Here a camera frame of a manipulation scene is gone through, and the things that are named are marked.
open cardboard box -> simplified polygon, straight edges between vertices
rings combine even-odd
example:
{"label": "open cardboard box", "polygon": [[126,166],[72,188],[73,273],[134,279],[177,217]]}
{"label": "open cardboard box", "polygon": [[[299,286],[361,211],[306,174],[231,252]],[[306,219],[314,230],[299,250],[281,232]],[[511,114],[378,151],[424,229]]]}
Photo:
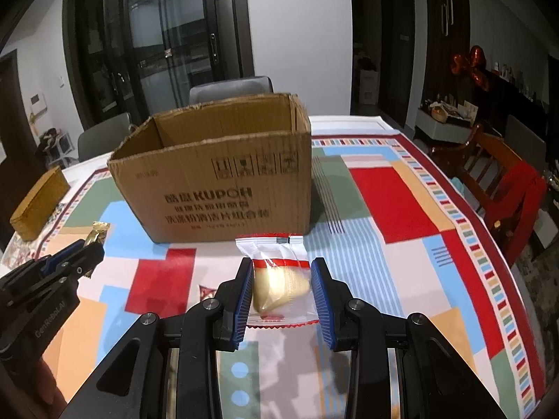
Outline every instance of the open cardboard box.
{"label": "open cardboard box", "polygon": [[107,165],[154,242],[304,234],[310,138],[297,96],[243,96],[149,118]]}

colorful patchwork tablecloth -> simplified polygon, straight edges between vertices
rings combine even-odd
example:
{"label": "colorful patchwork tablecloth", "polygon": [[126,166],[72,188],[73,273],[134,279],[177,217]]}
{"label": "colorful patchwork tablecloth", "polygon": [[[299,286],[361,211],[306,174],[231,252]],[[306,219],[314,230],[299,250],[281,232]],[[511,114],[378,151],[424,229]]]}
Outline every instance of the colorful patchwork tablecloth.
{"label": "colorful patchwork tablecloth", "polygon": [[[483,223],[403,135],[312,141],[310,260],[381,312],[428,315],[508,418],[543,395],[524,306]],[[80,280],[81,303],[45,354],[70,399],[138,318],[183,313],[237,272],[235,241],[153,244],[107,170],[96,171],[30,253],[55,253],[111,223],[106,257]],[[225,419],[343,417],[348,354],[331,353],[320,327],[247,329],[239,351],[219,355]],[[399,416],[391,353],[393,417]]]}

metal bolt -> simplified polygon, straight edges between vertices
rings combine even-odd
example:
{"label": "metal bolt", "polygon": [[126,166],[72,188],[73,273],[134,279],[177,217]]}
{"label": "metal bolt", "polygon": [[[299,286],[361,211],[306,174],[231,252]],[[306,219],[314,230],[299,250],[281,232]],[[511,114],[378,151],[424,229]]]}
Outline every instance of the metal bolt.
{"label": "metal bolt", "polygon": [[152,324],[153,321],[155,321],[156,317],[157,317],[157,315],[153,312],[144,313],[140,317],[140,323],[142,323],[142,324]]}
{"label": "metal bolt", "polygon": [[421,326],[423,323],[425,323],[426,317],[425,315],[423,315],[423,313],[414,313],[412,315],[412,321],[415,324],[418,324],[419,326]]}
{"label": "metal bolt", "polygon": [[350,299],[348,301],[348,306],[353,310],[360,310],[365,306],[365,302],[360,299]]}
{"label": "metal bolt", "polygon": [[216,298],[204,299],[204,301],[202,302],[202,306],[206,310],[213,310],[216,307],[219,307],[219,301]]}

plastic wrapper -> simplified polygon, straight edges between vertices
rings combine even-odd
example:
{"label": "plastic wrapper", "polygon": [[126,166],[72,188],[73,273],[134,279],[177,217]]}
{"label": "plastic wrapper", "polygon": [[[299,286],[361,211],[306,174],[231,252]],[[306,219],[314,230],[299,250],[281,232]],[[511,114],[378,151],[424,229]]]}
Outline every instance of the plastic wrapper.
{"label": "plastic wrapper", "polygon": [[238,238],[237,247],[254,265],[247,326],[292,327],[318,322],[303,236]]}

red balloon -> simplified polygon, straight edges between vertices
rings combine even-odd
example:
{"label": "red balloon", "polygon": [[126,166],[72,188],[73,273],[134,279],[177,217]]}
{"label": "red balloon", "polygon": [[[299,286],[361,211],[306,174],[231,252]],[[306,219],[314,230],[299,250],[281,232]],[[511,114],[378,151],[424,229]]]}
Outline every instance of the red balloon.
{"label": "red balloon", "polygon": [[485,60],[484,50],[480,46],[473,46],[470,50],[470,65],[472,67],[484,69],[485,64],[487,64],[487,62]]}
{"label": "red balloon", "polygon": [[476,83],[476,85],[479,86],[483,91],[489,91],[489,80],[483,72],[481,72],[477,68],[473,69],[472,78],[474,83]]}
{"label": "red balloon", "polygon": [[470,64],[468,63],[468,58],[466,58],[462,53],[457,53],[452,55],[451,71],[454,75],[462,74],[462,72],[468,71],[470,69]]}

